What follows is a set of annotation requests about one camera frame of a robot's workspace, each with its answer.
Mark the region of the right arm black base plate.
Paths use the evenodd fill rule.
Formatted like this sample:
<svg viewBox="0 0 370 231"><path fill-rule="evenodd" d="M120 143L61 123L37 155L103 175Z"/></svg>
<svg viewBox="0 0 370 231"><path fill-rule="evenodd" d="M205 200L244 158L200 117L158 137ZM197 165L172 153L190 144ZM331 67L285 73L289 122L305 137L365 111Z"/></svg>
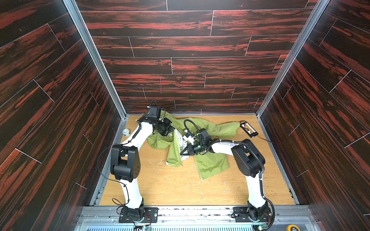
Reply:
<svg viewBox="0 0 370 231"><path fill-rule="evenodd" d="M231 217L236 222L266 222L270 223L274 217L269 207L234 207Z"/></svg>

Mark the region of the green zip-up jacket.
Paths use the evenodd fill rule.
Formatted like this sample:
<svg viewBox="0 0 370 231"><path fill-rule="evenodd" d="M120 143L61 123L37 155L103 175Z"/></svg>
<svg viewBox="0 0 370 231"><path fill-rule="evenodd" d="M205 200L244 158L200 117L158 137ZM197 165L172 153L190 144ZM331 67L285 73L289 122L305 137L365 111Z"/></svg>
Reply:
<svg viewBox="0 0 370 231"><path fill-rule="evenodd" d="M210 141L202 141L199 144L194 144L194 159L198 174L202 180L215 176L229 168L226 155L211 149L211 143L214 140L230 140L237 134L240 127L238 122L227 122L223 124L214 124L202 118L175 118L171 114L162 113L172 122L175 128L167 136L162 136L159 132L151 134L147 141L150 147L154 149L168 149L166 164L171 167L179 167L186 156L180 154L187 149L187 142L183 138L187 129L197 135L202 129L205 129L211 137Z"/></svg>

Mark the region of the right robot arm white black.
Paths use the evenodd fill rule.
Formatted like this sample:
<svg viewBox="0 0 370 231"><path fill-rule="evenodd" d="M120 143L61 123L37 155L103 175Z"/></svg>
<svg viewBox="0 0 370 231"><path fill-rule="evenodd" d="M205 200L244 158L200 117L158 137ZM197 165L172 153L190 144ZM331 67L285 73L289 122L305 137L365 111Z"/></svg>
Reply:
<svg viewBox="0 0 370 231"><path fill-rule="evenodd" d="M246 177L249 193L246 212L234 212L235 217L246 215L252 222L263 221L267 218L267 226L272 225L275 219L275 209L272 202L265 197L263 186L266 161L249 139L243 141L211 139L205 129L201 129L196 135L188 132L184 139L187 145L180 149L181 156L207 153L233 156L238 169Z"/></svg>

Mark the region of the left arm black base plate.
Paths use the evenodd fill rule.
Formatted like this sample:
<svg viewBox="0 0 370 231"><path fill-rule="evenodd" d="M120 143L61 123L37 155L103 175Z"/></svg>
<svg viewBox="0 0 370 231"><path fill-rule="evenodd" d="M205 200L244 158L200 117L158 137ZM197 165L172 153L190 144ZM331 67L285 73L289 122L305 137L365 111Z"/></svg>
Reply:
<svg viewBox="0 0 370 231"><path fill-rule="evenodd" d="M119 214L119 223L156 223L158 221L159 208L143 207L128 208L123 207Z"/></svg>

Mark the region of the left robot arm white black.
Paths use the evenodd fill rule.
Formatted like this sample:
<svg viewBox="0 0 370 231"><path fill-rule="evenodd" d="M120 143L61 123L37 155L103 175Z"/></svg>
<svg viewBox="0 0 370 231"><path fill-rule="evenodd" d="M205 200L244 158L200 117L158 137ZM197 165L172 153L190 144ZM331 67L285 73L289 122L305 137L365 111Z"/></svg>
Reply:
<svg viewBox="0 0 370 231"><path fill-rule="evenodd" d="M118 182L123 190L125 203L121 205L122 212L130 215L144 216L144 199L140 194L138 176L141 169L139 150L145 140L155 131L167 136L174 131L171 121L163 119L139 119L138 126L133 134L121 144L110 147L110 172L114 175L114 182Z"/></svg>

